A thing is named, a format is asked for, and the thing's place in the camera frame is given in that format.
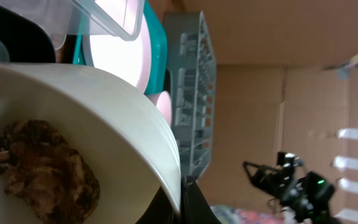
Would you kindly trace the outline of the white bowl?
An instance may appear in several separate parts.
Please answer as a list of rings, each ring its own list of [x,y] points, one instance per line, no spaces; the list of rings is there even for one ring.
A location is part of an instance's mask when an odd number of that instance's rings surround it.
[[[180,214],[176,140],[137,88],[88,66],[0,63],[0,131],[27,119],[56,127],[93,170],[101,198],[88,223],[135,223],[158,190]],[[3,188],[0,176],[0,223],[37,223],[30,207]]]

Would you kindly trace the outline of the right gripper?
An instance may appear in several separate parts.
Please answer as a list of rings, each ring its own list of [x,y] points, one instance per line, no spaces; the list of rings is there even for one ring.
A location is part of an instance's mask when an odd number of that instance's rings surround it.
[[[300,157],[290,152],[278,152],[278,168],[266,165],[258,165],[244,161],[242,166],[254,187],[267,189],[270,187],[270,195],[279,199],[282,205],[288,205],[298,197],[295,190],[298,183],[295,171],[301,167],[306,170],[305,163]]]

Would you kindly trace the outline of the white round plate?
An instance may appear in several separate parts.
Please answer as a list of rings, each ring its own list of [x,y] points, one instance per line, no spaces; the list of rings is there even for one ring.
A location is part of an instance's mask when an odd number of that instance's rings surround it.
[[[145,92],[152,67],[152,49],[144,17],[134,41],[112,35],[84,35],[81,44],[87,66],[111,73]]]

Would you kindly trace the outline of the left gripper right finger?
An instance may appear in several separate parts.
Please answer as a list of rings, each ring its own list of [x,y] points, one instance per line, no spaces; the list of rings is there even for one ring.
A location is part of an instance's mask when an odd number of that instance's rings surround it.
[[[180,214],[173,211],[168,197],[159,188],[136,224],[220,224],[193,176],[181,179]]]

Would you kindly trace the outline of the brown food lump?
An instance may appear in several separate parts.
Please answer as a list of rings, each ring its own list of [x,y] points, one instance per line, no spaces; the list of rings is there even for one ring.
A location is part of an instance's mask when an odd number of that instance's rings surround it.
[[[15,121],[0,131],[0,175],[5,193],[22,199],[43,223],[83,223],[100,200],[100,186],[82,155],[40,119]]]

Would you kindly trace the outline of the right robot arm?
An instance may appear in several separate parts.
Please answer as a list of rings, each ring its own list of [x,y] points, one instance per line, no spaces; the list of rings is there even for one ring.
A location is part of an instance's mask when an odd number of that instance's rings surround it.
[[[276,167],[249,161],[244,161],[242,166],[249,182],[278,200],[283,208],[290,208],[298,223],[305,220],[316,224],[340,222],[331,215],[329,206],[335,186],[322,175],[308,171],[296,154],[279,152]]]

